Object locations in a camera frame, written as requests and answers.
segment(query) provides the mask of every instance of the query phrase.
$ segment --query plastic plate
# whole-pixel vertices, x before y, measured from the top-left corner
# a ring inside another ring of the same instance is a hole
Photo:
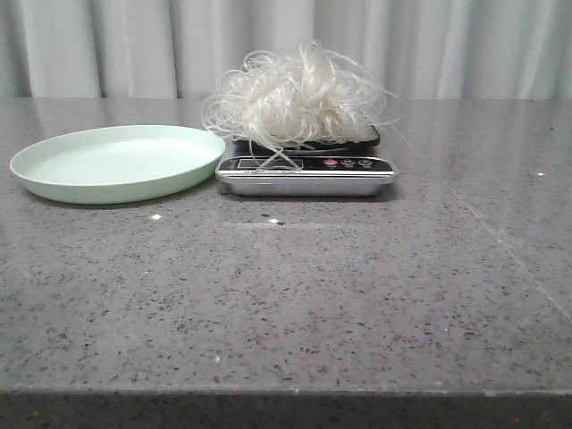
[[[75,204],[114,204],[169,195],[204,181],[224,151],[216,136],[193,128],[133,125],[40,141],[10,168],[32,193]]]

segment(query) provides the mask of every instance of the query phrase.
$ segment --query granite surface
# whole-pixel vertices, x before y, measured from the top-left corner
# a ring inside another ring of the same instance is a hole
[[[0,99],[0,423],[79,427],[105,404],[133,423],[166,395],[167,414],[228,417],[212,427],[422,427],[420,410],[425,427],[565,427],[572,103],[408,103],[377,149],[401,175],[375,198],[241,198],[212,178],[74,206],[8,168],[65,132],[200,127],[198,105]],[[310,409],[324,420],[287,418]]]

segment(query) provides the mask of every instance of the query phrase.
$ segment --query plate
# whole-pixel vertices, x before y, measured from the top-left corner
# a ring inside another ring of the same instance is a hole
[[[32,193],[75,204],[114,204],[169,195],[215,172],[222,139],[167,125],[99,128],[40,141],[10,168]]]

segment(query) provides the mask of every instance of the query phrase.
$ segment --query kitchen scale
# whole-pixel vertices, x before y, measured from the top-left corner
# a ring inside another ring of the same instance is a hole
[[[369,197],[398,175],[395,164],[374,156],[379,134],[368,141],[310,143],[312,149],[284,149],[286,157],[237,140],[231,157],[215,170],[222,193],[244,196]]]

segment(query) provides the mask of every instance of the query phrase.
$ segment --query curly white fiber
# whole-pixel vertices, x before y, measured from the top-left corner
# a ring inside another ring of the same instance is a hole
[[[248,54],[243,70],[226,72],[222,92],[206,99],[203,126],[276,153],[311,141],[363,141],[386,123],[387,95],[362,65],[312,40],[294,52]]]

